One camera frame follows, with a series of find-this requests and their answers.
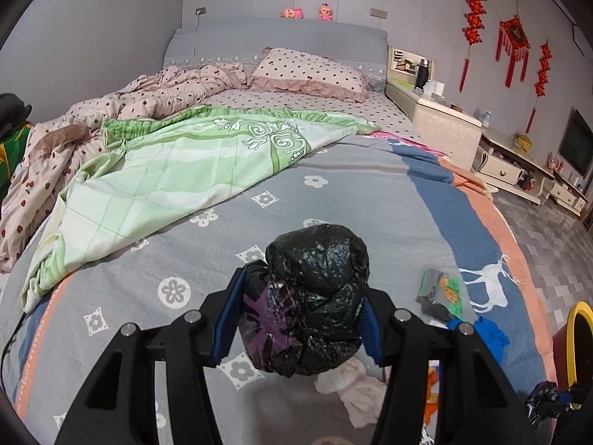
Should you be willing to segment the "small black plastic bag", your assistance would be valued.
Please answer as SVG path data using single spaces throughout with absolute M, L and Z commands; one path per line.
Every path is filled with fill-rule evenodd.
M 534 431 L 547 419 L 556 419 L 575 411 L 572 397 L 561 392 L 555 382 L 544 381 L 525 400 L 527 420 Z

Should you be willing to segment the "green cracker snack packet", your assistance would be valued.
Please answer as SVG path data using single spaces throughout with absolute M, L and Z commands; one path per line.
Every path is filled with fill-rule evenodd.
M 424 271 L 417 299 L 427 312 L 444 323 L 463 319 L 461 280 L 439 270 Z

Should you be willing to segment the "large black trash bag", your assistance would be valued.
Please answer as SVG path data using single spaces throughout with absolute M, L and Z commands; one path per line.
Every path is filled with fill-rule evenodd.
M 238 328 L 253 366 L 312 376 L 353 357 L 369 276 L 366 244 L 345 226 L 277 236 L 265 258 L 245 268 Z

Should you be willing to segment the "yellow rim trash bin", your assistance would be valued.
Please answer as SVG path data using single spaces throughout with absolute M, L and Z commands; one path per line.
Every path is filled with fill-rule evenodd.
M 558 384 L 568 389 L 575 383 L 592 386 L 592 309 L 579 301 L 568 314 L 567 323 L 553 336 Z

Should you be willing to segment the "white crumpled tissue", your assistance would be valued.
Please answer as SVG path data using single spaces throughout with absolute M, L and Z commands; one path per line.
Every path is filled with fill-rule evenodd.
M 364 364 L 356 357 L 320 373 L 315 388 L 322 395 L 340 399 L 355 429 L 378 423 L 387 392 L 387 385 L 369 376 Z

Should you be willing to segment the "pink dotted duvet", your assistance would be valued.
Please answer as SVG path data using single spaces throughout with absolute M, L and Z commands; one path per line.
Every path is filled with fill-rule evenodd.
M 164 119 L 205 102 L 211 95 L 241 89 L 246 81 L 239 62 L 171 65 L 155 75 L 141 75 L 101 98 L 75 103 L 59 118 L 34 125 L 1 205 L 1 270 L 12 270 L 50 214 L 57 194 L 77 170 L 103 153 L 103 123 Z

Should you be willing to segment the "cream low tv cabinet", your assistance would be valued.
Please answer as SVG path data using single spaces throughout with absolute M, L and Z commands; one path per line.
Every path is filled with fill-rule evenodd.
M 483 129 L 471 168 L 487 185 L 535 205 L 548 199 L 580 217 L 588 200 L 561 173 L 549 171 L 511 139 Z

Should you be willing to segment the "light green quilt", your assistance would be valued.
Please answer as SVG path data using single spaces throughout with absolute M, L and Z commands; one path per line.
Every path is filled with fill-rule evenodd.
M 196 106 L 112 119 L 106 150 L 59 193 L 20 295 L 23 312 L 72 271 L 224 202 L 303 157 L 377 126 L 348 113 Z

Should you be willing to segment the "yellow toy on cabinet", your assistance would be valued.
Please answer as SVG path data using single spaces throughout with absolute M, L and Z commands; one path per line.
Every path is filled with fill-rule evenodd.
M 518 133 L 514 137 L 514 145 L 523 152 L 528 153 L 532 149 L 533 143 L 528 135 Z

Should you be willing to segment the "green orange folded blanket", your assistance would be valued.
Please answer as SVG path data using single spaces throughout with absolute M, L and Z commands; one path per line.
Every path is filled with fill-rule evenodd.
M 3 200 L 8 193 L 11 178 L 16 166 L 23 158 L 27 138 L 32 128 L 32 123 L 23 123 L 9 137 L 1 141 L 0 200 Z

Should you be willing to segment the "small white jar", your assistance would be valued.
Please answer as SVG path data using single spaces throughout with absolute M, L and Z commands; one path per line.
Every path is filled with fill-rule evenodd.
M 487 129 L 491 123 L 491 112 L 486 111 L 486 112 L 482 113 L 480 115 L 480 121 L 481 121 L 481 125 Z

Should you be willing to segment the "black folded cloth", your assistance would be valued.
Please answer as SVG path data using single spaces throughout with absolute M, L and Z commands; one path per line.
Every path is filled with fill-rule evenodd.
M 8 137 L 27 122 L 32 106 L 27 105 L 14 93 L 0 95 L 0 138 Z

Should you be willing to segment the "white tissue box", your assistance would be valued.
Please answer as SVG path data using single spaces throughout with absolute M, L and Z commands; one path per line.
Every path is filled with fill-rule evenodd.
M 424 85 L 424 88 L 423 88 L 423 94 L 428 99 L 432 99 L 434 96 L 436 96 L 438 99 L 440 99 L 443 95 L 443 92 L 444 92 L 444 83 L 438 82 L 438 80 L 435 80 L 435 79 L 431 79 L 428 82 L 426 82 Z

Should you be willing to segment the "cream bedside cabinet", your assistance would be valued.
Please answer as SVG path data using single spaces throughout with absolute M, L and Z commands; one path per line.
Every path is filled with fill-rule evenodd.
M 417 65 L 424 56 L 394 46 L 388 48 L 385 92 L 410 122 L 424 144 L 440 150 L 469 170 L 480 143 L 481 122 L 454 109 L 444 98 L 428 99 L 414 89 Z M 429 79 L 436 79 L 436 62 L 429 61 Z

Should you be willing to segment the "black thermos bottle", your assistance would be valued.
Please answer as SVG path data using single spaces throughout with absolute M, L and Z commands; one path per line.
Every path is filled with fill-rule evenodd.
M 424 92 L 424 86 L 427 84 L 428 79 L 429 79 L 429 61 L 426 58 L 422 58 L 421 61 L 417 65 L 414 89 L 417 92 Z

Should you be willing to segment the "red chinese knot decoration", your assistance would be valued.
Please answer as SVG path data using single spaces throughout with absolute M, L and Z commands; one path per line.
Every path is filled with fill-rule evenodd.
M 509 20 L 501 20 L 498 26 L 497 48 L 494 58 L 501 60 L 503 53 L 508 55 L 508 69 L 504 85 L 509 89 L 513 83 L 514 70 L 521 65 L 520 82 L 526 78 L 531 44 L 518 14 Z

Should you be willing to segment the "grey bed headboard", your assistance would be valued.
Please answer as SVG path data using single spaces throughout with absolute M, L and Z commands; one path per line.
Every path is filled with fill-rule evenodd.
M 387 32 L 310 19 L 221 19 L 175 31 L 163 65 L 196 66 L 209 61 L 254 65 L 267 47 L 305 51 L 349 65 L 382 82 L 387 76 Z

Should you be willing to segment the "pink dotted pillow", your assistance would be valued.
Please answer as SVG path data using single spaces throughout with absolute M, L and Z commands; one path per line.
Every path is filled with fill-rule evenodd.
M 252 72 L 249 88 L 263 92 L 290 92 L 343 102 L 364 102 L 368 79 L 357 69 L 316 54 L 283 47 L 264 51 Z

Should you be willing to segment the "pink plush toy right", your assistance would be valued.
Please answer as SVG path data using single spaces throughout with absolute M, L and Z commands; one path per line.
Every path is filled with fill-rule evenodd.
M 323 3 L 319 6 L 319 20 L 322 21 L 333 21 L 334 13 L 332 7 L 328 3 Z

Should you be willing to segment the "pink plush toy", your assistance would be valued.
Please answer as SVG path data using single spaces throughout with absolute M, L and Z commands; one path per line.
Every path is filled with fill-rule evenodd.
M 323 3 L 319 6 L 319 20 L 322 21 L 333 21 L 334 13 L 332 7 L 328 3 Z
M 284 11 L 279 13 L 279 17 L 286 19 L 303 19 L 304 13 L 302 8 L 285 8 Z

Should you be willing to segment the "pink plush toy left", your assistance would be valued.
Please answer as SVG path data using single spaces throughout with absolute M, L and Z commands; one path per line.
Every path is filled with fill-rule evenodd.
M 304 13 L 302 8 L 285 8 L 284 11 L 279 13 L 279 17 L 286 19 L 303 19 Z

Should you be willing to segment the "black wall television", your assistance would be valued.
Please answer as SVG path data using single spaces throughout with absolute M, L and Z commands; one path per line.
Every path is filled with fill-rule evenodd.
M 593 132 L 577 109 L 571 109 L 559 154 L 582 177 L 586 177 L 592 164 Z

